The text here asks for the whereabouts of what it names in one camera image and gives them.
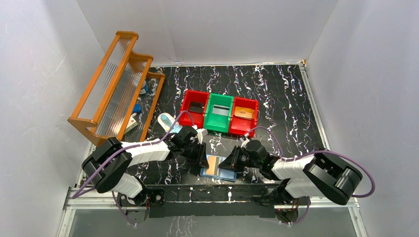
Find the blue card holder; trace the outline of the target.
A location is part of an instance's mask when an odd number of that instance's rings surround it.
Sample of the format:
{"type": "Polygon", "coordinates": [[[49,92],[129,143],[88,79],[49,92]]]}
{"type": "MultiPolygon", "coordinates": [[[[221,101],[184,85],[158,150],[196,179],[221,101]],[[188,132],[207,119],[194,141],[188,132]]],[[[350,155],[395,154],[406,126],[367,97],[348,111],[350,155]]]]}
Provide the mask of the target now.
{"type": "Polygon", "coordinates": [[[201,168],[200,176],[235,182],[236,172],[218,167],[225,160],[226,157],[207,155],[209,168],[201,168]]]}

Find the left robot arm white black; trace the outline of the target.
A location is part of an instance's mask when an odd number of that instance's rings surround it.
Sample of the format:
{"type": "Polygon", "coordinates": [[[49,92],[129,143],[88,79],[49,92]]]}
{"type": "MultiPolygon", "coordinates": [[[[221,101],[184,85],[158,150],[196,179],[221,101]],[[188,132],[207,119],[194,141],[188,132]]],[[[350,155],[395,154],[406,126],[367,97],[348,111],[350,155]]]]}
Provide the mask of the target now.
{"type": "Polygon", "coordinates": [[[207,133],[204,128],[185,126],[177,133],[167,133],[152,141],[127,143],[110,137],[83,161],[82,170],[88,176],[85,183],[92,184],[98,193],[117,192],[133,204],[143,205],[148,190],[138,177],[129,175],[127,169],[140,163],[174,158],[184,158],[194,166],[208,168],[203,142],[207,133]]]}

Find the orange wooden rack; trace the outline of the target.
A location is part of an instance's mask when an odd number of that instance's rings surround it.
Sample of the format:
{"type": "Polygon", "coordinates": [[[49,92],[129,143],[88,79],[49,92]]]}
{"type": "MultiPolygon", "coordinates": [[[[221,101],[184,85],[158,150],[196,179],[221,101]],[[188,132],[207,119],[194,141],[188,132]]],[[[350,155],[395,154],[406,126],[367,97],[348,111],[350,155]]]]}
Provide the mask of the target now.
{"type": "Polygon", "coordinates": [[[139,35],[117,31],[68,122],[93,145],[109,137],[120,141],[145,141],[165,82],[165,75],[150,71],[153,56],[134,52],[139,35]],[[139,95],[147,79],[149,91],[139,95]],[[134,117],[139,125],[124,134],[135,104],[141,112],[134,117]]]}

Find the orange card in bin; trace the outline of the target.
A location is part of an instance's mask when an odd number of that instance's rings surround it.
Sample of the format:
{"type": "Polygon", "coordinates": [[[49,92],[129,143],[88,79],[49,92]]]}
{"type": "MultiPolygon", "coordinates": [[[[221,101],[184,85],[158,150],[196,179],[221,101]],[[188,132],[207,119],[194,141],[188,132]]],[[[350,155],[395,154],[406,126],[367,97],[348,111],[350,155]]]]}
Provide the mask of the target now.
{"type": "Polygon", "coordinates": [[[243,119],[253,119],[254,118],[254,109],[246,107],[235,107],[234,116],[243,119]]]}

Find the grey card in bin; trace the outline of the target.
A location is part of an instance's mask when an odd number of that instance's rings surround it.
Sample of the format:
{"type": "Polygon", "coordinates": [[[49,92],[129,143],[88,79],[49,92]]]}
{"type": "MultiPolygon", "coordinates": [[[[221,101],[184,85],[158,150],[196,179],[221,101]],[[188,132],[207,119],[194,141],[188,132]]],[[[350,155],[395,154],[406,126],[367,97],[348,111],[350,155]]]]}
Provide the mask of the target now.
{"type": "Polygon", "coordinates": [[[214,105],[212,109],[212,113],[214,115],[227,117],[230,115],[230,107],[214,105]]]}

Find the white blue bottle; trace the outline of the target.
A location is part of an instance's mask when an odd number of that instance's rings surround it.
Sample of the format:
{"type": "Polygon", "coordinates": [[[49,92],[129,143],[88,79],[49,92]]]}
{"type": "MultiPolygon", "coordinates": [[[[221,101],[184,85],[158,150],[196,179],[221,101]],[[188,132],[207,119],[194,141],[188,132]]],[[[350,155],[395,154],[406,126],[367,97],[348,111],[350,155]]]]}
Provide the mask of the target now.
{"type": "Polygon", "coordinates": [[[182,129],[182,125],[176,122],[174,127],[170,130],[171,126],[175,122],[175,118],[168,113],[161,113],[158,118],[158,123],[164,129],[165,132],[178,133],[182,129]]]}

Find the green bin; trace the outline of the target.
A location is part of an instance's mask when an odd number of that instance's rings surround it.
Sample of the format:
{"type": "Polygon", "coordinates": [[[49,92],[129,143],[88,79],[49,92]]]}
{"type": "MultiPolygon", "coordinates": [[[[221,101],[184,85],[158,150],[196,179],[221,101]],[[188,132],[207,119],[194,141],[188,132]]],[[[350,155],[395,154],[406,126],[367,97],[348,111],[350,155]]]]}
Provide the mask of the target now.
{"type": "Polygon", "coordinates": [[[204,128],[227,133],[229,130],[234,97],[211,93],[204,119],[204,128]]]}

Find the right red bin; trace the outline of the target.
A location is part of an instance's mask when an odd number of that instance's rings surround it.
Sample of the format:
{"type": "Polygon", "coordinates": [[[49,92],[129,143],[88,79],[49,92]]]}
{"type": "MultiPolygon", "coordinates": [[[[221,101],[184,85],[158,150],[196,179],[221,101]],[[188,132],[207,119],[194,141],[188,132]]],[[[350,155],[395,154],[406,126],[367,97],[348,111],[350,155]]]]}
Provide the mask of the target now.
{"type": "Polygon", "coordinates": [[[229,134],[254,136],[251,129],[257,126],[259,103],[254,99],[243,97],[234,97],[233,108],[231,112],[229,134]]]}

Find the left red bin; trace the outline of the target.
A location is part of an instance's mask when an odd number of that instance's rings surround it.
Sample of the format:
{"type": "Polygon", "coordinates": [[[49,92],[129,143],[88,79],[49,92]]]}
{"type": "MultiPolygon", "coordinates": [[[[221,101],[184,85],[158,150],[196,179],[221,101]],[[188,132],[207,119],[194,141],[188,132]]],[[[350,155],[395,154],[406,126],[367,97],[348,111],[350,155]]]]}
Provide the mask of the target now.
{"type": "Polygon", "coordinates": [[[208,92],[187,90],[180,111],[188,111],[198,128],[204,127],[205,114],[210,94],[208,92]]]}

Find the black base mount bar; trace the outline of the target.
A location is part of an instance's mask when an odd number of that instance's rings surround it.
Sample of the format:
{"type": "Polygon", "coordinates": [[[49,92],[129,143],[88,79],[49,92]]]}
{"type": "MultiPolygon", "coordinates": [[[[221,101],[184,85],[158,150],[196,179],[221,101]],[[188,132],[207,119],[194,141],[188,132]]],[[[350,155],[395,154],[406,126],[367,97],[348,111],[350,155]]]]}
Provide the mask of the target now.
{"type": "Polygon", "coordinates": [[[275,184],[238,185],[151,185],[159,200],[152,199],[151,218],[174,216],[258,216],[274,218],[277,213],[306,207],[306,197],[286,202],[275,184]]]}

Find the black card in bin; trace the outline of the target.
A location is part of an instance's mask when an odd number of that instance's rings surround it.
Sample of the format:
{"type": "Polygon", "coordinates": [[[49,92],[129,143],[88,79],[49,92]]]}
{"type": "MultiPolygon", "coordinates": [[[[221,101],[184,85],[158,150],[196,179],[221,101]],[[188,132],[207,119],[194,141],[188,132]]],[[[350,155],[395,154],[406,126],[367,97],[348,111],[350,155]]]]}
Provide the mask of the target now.
{"type": "Polygon", "coordinates": [[[205,103],[192,101],[189,104],[188,111],[191,113],[202,114],[205,111],[205,103]]]}

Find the red bin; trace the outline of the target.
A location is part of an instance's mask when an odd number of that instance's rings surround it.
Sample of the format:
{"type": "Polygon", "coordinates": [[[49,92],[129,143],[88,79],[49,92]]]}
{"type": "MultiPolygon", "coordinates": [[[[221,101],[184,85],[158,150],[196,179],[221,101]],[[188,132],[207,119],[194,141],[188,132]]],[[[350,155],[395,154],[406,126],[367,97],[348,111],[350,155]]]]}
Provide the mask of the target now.
{"type": "Polygon", "coordinates": [[[254,136],[251,129],[257,126],[259,103],[254,99],[243,97],[234,97],[233,108],[231,112],[229,134],[254,136]]]}
{"type": "Polygon", "coordinates": [[[188,111],[198,128],[204,127],[205,114],[210,94],[208,92],[187,90],[180,111],[188,111]]]}

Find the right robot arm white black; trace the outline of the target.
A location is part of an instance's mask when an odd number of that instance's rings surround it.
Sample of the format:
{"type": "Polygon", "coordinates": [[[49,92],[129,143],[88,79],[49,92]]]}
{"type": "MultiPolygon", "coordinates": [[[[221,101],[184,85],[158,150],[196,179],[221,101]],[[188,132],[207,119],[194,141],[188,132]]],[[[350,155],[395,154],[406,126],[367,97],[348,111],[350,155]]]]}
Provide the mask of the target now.
{"type": "Polygon", "coordinates": [[[253,167],[265,178],[280,181],[270,194],[254,199],[267,205],[292,204],[301,197],[324,197],[346,205],[363,179],[362,173],[337,153],[323,150],[280,158],[267,152],[258,140],[235,146],[218,167],[235,172],[253,167]]]}

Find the white blue container on rack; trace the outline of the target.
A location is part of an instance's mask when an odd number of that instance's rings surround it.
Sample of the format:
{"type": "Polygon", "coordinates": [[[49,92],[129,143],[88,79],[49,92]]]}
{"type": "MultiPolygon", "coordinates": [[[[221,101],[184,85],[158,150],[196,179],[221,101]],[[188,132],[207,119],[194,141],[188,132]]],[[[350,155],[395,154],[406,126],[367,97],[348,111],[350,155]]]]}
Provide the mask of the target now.
{"type": "Polygon", "coordinates": [[[147,79],[144,79],[144,80],[142,81],[142,84],[141,84],[141,89],[140,89],[140,91],[139,91],[139,95],[144,95],[144,94],[147,94],[147,93],[148,93],[148,91],[149,91],[148,82],[147,82],[147,79]]]}

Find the red white small box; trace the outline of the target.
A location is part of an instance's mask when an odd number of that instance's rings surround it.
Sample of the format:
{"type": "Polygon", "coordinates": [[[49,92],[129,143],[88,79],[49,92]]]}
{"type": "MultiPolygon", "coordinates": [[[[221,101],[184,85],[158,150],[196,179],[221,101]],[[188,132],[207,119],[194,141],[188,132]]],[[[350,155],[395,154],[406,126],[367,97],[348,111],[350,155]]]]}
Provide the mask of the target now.
{"type": "Polygon", "coordinates": [[[137,120],[134,118],[136,116],[136,113],[132,114],[128,120],[128,123],[126,125],[126,129],[124,131],[124,134],[128,133],[129,131],[131,131],[132,129],[134,129],[135,127],[137,127],[139,125],[139,123],[137,122],[137,120]]]}

